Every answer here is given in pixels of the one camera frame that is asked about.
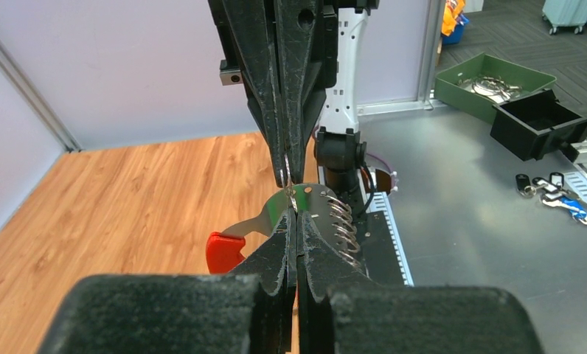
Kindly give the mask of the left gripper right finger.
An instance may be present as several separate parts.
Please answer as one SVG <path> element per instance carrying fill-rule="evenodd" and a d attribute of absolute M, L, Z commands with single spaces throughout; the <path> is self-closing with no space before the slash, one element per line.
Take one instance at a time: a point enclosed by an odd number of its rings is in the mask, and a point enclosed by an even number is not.
<path fill-rule="evenodd" d="M 518 299 L 495 287 L 389 286 L 357 271 L 297 217 L 302 353 L 542 353 Z"/>

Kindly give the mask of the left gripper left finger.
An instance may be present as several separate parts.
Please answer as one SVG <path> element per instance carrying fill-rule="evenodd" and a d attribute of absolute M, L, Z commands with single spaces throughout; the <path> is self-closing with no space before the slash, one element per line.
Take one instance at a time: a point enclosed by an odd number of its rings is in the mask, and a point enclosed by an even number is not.
<path fill-rule="evenodd" d="M 290 235 L 221 275 L 96 274 L 58 308 L 40 353 L 285 353 Z"/>

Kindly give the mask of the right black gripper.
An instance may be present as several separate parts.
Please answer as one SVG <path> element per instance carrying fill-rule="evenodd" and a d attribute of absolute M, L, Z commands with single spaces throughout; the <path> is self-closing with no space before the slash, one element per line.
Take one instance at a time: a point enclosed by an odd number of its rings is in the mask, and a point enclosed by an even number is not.
<path fill-rule="evenodd" d="M 377 1 L 209 3 L 224 53 L 221 80 L 244 87 L 278 187 L 286 177 L 289 184 L 303 179 L 303 132 L 358 130 L 359 37 L 377 8 Z"/>

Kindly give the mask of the metal key holder red handle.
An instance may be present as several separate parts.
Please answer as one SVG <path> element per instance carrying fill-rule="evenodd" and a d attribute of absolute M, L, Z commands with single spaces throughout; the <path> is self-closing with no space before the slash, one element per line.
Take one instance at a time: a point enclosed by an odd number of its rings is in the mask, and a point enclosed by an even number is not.
<path fill-rule="evenodd" d="M 225 274 L 246 258 L 242 249 L 246 236 L 259 233 L 266 237 L 290 235 L 295 247 L 297 218 L 306 213 L 333 251 L 357 270 L 361 246 L 356 240 L 357 227 L 352 207 L 322 184 L 297 184 L 273 194 L 253 218 L 213 232 L 206 242 L 206 264 L 210 274 Z"/>

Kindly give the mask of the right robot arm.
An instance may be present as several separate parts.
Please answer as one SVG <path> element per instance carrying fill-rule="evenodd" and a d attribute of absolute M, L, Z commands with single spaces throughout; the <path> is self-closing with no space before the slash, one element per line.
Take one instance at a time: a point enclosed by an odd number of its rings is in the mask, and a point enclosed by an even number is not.
<path fill-rule="evenodd" d="M 244 88 L 278 187 L 303 181 L 308 142 L 334 173 L 360 167 L 358 50 L 377 1 L 211 1 L 224 85 Z"/>

